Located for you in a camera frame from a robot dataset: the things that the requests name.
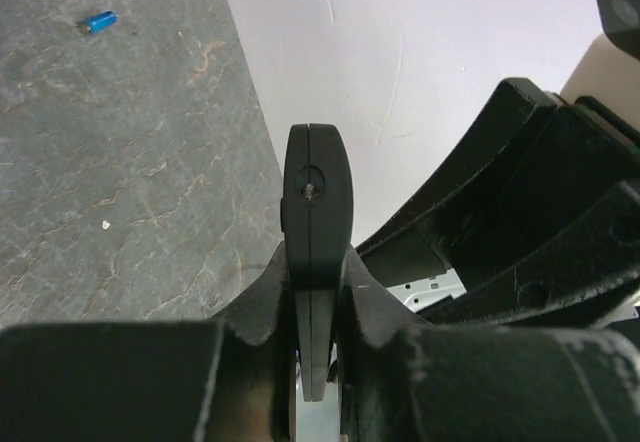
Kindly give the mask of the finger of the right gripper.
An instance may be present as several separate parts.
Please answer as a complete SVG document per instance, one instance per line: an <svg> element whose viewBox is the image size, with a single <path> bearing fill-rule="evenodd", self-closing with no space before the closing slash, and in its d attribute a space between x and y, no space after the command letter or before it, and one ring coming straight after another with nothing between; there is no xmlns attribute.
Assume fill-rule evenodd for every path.
<svg viewBox="0 0 640 442"><path fill-rule="evenodd" d="M589 106L558 109L453 267L465 293L434 324L602 324L639 289L635 132Z"/></svg>
<svg viewBox="0 0 640 442"><path fill-rule="evenodd" d="M357 248L365 258L406 234L419 236L443 262L472 232L473 219L495 199L525 149L558 108L523 77L498 83L452 152L401 208Z"/></svg>

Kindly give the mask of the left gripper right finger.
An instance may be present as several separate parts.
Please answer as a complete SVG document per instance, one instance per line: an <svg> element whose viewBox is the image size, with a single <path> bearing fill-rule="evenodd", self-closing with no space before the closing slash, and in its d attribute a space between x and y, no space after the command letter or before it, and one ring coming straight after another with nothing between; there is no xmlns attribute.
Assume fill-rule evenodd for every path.
<svg viewBox="0 0 640 442"><path fill-rule="evenodd" d="M639 352L617 332L431 325L355 252L338 319L345 441L639 437Z"/></svg>

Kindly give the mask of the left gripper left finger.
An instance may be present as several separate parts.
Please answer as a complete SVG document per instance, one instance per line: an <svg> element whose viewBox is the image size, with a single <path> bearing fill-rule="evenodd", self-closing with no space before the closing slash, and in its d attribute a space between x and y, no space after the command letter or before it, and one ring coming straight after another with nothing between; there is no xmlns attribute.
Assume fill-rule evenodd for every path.
<svg viewBox="0 0 640 442"><path fill-rule="evenodd" d="M285 254L214 317L1 333L5 441L286 441Z"/></svg>

